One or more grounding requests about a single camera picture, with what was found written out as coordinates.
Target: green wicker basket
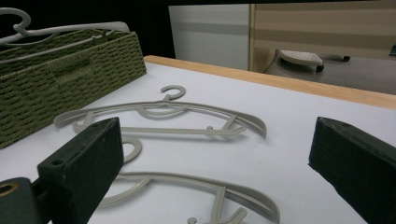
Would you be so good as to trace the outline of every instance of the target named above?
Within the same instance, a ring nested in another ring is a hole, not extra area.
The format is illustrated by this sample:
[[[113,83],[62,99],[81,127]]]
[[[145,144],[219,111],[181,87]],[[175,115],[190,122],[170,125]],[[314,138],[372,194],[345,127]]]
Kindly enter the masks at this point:
[[[102,32],[60,35],[32,47],[0,52],[0,61],[85,40]],[[48,126],[146,74],[136,33],[116,32],[71,48],[0,64],[0,148]]]

